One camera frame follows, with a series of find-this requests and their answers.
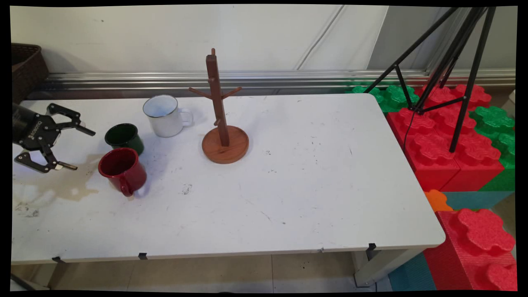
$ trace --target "mug handle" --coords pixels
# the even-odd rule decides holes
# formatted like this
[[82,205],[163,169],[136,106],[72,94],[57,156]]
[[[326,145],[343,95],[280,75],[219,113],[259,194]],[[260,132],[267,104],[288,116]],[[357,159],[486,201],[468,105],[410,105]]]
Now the mug handle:
[[124,177],[121,177],[119,179],[119,185],[121,187],[121,193],[123,193],[123,195],[125,195],[125,197],[132,196],[133,193],[130,192],[130,189],[128,188],[128,183],[127,183],[127,181],[125,180]]
[[191,126],[193,124],[193,113],[191,112],[190,109],[188,108],[180,108],[178,110],[179,113],[182,113],[182,114],[190,114],[191,115],[191,120],[188,120],[188,121],[183,121],[183,125],[184,126]]

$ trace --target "white table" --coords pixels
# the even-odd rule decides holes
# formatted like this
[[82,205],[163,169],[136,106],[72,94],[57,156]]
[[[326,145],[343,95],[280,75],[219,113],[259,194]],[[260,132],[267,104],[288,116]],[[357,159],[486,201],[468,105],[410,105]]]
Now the white table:
[[[171,138],[152,132],[146,99],[55,100],[81,113],[90,137],[62,132],[52,149],[74,164],[47,174],[13,163],[13,264],[382,250],[356,273],[383,277],[445,234],[376,100],[368,94],[230,97],[227,122],[250,138],[228,165],[209,161],[202,138],[212,102],[179,98],[195,124]],[[25,101],[44,114],[52,101]],[[147,183],[124,197],[97,165],[105,132],[133,123],[145,144]],[[13,158],[22,149],[13,145]],[[39,152],[34,160],[43,161]]]

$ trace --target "mug rim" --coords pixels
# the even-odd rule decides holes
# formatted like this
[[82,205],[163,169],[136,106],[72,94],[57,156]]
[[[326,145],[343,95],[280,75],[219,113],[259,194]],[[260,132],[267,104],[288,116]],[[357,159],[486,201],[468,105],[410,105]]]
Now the mug rim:
[[[152,99],[156,98],[156,97],[160,97],[160,96],[169,96],[171,98],[173,98],[174,100],[176,100],[176,107],[168,114],[166,115],[163,115],[163,116],[151,116],[151,115],[148,115],[146,112],[145,112],[145,105]],[[151,118],[161,118],[161,117],[165,117],[165,116],[168,116],[170,115],[171,113],[173,113],[175,110],[178,110],[178,99],[176,99],[176,97],[174,96],[171,96],[171,95],[168,95],[168,94],[160,94],[160,95],[156,95],[154,97],[150,97],[149,100],[145,101],[145,103],[143,103],[143,113],[148,116],[148,117],[151,117]]]
[[[111,154],[111,153],[113,153],[113,152],[115,152],[115,151],[123,151],[123,150],[124,150],[124,151],[132,151],[132,152],[134,153],[134,155],[135,155],[136,158],[134,159],[134,163],[132,164],[132,166],[131,166],[129,169],[127,169],[127,170],[125,170],[125,171],[123,171],[122,173],[117,174],[117,175],[108,175],[108,174],[104,173],[104,172],[101,170],[101,164],[102,164],[102,161],[103,161],[103,160],[104,160],[109,154]],[[97,168],[99,169],[99,173],[100,173],[103,177],[105,177],[105,178],[115,178],[115,177],[118,177],[118,176],[120,176],[120,175],[123,175],[125,172],[127,172],[128,170],[130,170],[132,167],[136,166],[137,162],[139,162],[139,155],[137,154],[137,152],[136,152],[135,149],[133,149],[133,148],[129,148],[129,147],[118,147],[118,148],[115,148],[115,149],[111,150],[110,152],[106,153],[106,154],[101,158],[101,160],[99,160],[99,165],[97,166]]]
[[[127,140],[127,141],[125,141],[125,142],[122,142],[122,143],[109,143],[109,142],[108,142],[108,139],[107,139],[108,133],[110,133],[110,131],[112,131],[112,130],[113,130],[114,128],[116,128],[117,126],[121,126],[121,125],[123,125],[123,126],[132,126],[132,127],[134,128],[134,130],[135,130],[135,131],[134,131],[134,135],[133,135],[129,140]],[[133,140],[134,137],[136,137],[136,136],[137,136],[137,127],[136,127],[136,125],[131,124],[131,123],[121,123],[121,124],[117,124],[117,125],[113,126],[112,128],[108,129],[108,131],[106,131],[106,134],[105,134],[105,142],[106,142],[106,144],[108,144],[108,145],[110,145],[110,146],[125,145],[125,144],[129,143],[131,140]]]

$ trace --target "mug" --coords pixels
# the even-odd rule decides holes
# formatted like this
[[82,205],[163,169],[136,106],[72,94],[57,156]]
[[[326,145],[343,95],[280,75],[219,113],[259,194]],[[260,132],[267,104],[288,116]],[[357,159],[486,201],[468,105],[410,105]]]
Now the mug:
[[99,173],[127,197],[147,181],[147,173],[136,150],[129,147],[116,148],[104,155],[99,161]]
[[[160,137],[178,134],[184,126],[193,124],[193,114],[187,108],[178,109],[178,100],[170,95],[158,95],[143,104],[143,112],[150,121],[154,133]],[[187,114],[190,120],[183,121],[181,114]]]
[[117,149],[119,147],[129,147],[135,149],[138,155],[141,155],[143,149],[143,142],[139,135],[137,135],[137,127],[132,124],[119,124],[110,128],[105,135],[105,142]]

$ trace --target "red mug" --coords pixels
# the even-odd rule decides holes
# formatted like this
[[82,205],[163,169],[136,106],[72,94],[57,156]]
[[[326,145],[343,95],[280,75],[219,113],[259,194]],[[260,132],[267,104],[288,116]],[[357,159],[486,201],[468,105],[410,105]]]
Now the red mug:
[[116,148],[104,155],[99,161],[99,173],[127,197],[132,196],[147,180],[137,152],[129,147]]

